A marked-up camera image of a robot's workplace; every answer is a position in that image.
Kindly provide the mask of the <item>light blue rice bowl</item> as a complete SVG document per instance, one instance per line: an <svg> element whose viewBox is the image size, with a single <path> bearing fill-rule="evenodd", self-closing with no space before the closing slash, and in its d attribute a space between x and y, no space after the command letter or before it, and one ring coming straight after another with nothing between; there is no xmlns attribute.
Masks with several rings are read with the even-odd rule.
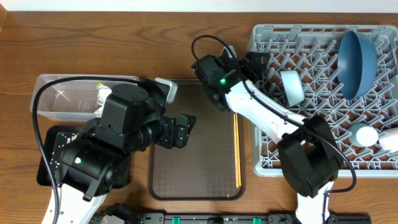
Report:
<svg viewBox="0 0 398 224"><path fill-rule="evenodd" d="M281 71L280 74L289 106L293 107L301 103L305 99L305 95L298 72L287 70Z"/></svg>

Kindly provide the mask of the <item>green yellow foil wrapper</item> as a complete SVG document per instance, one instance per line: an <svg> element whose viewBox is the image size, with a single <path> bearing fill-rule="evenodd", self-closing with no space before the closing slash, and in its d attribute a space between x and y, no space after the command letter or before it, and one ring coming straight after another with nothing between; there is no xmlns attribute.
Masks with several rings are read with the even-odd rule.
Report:
<svg viewBox="0 0 398 224"><path fill-rule="evenodd" d="M98 94L97 94L97 105L100 106L104 106L105 101L108 97L109 94L112 93L112 90L110 89L110 87L103 85L102 83L97 83L96 89L98 90Z"/></svg>

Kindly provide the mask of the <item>dark blue plate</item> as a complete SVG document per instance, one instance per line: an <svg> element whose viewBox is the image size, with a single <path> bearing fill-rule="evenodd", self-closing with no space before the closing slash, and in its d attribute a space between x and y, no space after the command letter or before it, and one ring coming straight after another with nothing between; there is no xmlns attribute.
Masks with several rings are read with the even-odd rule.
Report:
<svg viewBox="0 0 398 224"><path fill-rule="evenodd" d="M377 73L376 48L365 34L348 31L338 51L338 81L347 100L364 96L374 85Z"/></svg>

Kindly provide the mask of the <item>light blue plastic cup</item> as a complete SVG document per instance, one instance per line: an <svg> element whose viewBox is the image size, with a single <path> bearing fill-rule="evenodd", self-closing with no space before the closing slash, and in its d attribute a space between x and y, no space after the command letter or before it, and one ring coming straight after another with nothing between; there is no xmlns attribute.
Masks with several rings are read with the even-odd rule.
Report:
<svg viewBox="0 0 398 224"><path fill-rule="evenodd" d="M349 141L356 147L369 147L377 143L378 133L370 125L358 123L352 125L348 131L351 133Z"/></svg>

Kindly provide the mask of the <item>pink plastic cup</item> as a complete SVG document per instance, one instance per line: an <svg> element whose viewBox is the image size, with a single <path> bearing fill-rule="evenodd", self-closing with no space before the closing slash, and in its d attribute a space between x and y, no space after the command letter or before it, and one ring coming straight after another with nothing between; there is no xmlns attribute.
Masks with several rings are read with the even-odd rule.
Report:
<svg viewBox="0 0 398 224"><path fill-rule="evenodd" d="M398 128L392 128L381 132L379 144L384 150L391 153L397 152L398 148Z"/></svg>

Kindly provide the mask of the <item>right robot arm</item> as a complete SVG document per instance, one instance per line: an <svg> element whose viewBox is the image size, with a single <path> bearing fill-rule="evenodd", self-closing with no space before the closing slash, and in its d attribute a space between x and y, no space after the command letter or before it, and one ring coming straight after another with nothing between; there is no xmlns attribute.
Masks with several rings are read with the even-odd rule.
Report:
<svg viewBox="0 0 398 224"><path fill-rule="evenodd" d="M276 144L282 173L297 192L300 223L325 223L328 192L343 165L328 123L319 115L305 118L284 108L256 86L267 53L248 52L236 60L224 50L206 55L193 65L210 101L254 123Z"/></svg>

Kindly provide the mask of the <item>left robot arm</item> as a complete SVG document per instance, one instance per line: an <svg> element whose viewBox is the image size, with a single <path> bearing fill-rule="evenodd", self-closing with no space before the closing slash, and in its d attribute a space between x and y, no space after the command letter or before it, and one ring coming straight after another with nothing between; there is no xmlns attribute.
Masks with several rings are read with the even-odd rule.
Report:
<svg viewBox="0 0 398 224"><path fill-rule="evenodd" d="M178 85L163 78L113 78L100 118L70 143L42 154L53 192L44 223L88 223L114 184L129 171L131 154L151 144L186 146L196 117L164 116Z"/></svg>

